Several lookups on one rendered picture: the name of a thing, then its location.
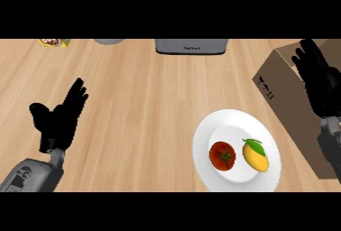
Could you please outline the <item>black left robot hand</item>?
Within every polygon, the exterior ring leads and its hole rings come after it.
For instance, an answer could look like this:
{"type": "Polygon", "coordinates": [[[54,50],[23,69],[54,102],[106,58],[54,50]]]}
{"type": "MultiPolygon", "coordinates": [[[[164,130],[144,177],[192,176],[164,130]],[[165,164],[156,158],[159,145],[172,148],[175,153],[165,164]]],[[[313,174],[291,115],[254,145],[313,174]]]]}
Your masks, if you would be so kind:
{"type": "Polygon", "coordinates": [[[76,79],[62,103],[53,110],[48,110],[41,103],[29,105],[34,127],[41,133],[38,148],[41,153],[48,153],[54,149],[65,151],[72,144],[76,121],[88,99],[85,91],[84,80],[76,79]]]}

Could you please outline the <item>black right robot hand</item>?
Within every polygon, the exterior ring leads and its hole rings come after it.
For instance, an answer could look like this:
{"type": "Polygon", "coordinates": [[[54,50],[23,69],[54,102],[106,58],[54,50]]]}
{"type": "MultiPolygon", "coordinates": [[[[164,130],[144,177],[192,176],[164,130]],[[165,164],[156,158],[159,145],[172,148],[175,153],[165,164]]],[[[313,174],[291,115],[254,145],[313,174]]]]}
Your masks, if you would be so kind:
{"type": "Polygon", "coordinates": [[[327,64],[311,39],[299,41],[292,62],[304,81],[307,98],[319,117],[341,116],[341,71],[327,64]]]}

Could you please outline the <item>brown cardboard box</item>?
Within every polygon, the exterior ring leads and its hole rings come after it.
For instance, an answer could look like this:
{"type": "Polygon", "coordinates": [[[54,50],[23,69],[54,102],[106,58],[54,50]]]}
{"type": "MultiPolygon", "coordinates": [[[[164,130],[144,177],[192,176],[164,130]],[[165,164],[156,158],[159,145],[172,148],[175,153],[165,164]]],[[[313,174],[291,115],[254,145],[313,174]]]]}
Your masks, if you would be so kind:
{"type": "MultiPolygon", "coordinates": [[[[326,39],[313,40],[313,42],[320,48],[327,64],[341,71],[341,64],[335,64],[329,56],[332,52],[341,51],[341,41],[326,39]]],[[[252,82],[317,177],[338,180],[317,141],[323,117],[319,117],[313,112],[304,81],[292,62],[295,49],[299,47],[299,42],[296,42],[270,52],[265,62],[252,77],[252,82]]]]}

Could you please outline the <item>yellow lemon with green leaf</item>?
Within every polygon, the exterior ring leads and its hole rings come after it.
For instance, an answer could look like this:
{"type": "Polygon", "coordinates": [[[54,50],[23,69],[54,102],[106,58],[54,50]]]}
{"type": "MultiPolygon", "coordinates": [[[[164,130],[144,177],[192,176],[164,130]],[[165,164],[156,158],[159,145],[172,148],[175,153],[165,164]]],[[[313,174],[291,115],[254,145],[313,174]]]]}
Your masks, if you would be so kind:
{"type": "Polygon", "coordinates": [[[249,166],[260,172],[267,172],[268,160],[262,143],[254,139],[243,139],[242,156],[249,166]]]}

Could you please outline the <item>white plate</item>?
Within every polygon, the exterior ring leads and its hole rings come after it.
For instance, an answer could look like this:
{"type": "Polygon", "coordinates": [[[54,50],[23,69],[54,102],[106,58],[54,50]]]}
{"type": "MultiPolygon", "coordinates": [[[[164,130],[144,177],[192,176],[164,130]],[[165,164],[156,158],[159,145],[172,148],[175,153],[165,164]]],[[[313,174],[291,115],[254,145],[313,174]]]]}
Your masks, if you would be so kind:
{"type": "Polygon", "coordinates": [[[276,141],[261,122],[237,109],[211,112],[198,124],[192,144],[193,163],[198,176],[209,191],[273,191],[279,185],[280,157],[276,141]],[[261,142],[268,161],[265,172],[246,163],[242,146],[246,139],[261,142]],[[227,143],[236,154],[233,167],[227,171],[214,168],[209,150],[217,142],[227,143]]]}

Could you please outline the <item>yellow snack packet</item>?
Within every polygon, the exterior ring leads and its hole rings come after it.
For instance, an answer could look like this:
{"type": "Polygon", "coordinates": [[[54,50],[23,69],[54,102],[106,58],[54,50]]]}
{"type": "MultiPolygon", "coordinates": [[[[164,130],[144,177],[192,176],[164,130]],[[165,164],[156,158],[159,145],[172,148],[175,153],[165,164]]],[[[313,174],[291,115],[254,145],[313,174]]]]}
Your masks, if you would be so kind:
{"type": "Polygon", "coordinates": [[[69,39],[38,39],[38,42],[45,47],[66,47],[69,45],[69,39]]]}

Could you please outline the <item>grey round object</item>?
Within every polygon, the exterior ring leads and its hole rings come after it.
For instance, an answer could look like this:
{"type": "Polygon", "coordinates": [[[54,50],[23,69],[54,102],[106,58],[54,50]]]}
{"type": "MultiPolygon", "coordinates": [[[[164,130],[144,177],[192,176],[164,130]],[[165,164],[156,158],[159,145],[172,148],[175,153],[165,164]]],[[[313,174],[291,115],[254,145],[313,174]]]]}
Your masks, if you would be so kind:
{"type": "Polygon", "coordinates": [[[94,39],[94,41],[102,45],[113,45],[124,41],[125,39],[94,39]]]}

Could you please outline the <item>grey appliance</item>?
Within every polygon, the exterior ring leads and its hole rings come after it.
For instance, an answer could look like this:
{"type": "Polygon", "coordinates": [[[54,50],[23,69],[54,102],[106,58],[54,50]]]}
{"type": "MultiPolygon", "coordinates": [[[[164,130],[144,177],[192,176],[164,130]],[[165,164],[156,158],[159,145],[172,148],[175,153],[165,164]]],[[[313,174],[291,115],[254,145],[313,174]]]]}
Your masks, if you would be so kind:
{"type": "Polygon", "coordinates": [[[220,55],[227,39],[155,39],[155,45],[159,54],[220,55]]]}

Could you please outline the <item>red tomato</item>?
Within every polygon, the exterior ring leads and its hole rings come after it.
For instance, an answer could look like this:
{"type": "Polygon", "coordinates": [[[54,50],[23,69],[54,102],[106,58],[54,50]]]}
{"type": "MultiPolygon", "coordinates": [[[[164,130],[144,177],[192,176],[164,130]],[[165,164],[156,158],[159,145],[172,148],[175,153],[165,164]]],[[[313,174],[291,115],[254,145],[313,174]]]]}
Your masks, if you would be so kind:
{"type": "Polygon", "coordinates": [[[215,142],[209,149],[211,165],[218,171],[229,171],[236,161],[236,153],[231,145],[226,142],[215,142]]]}

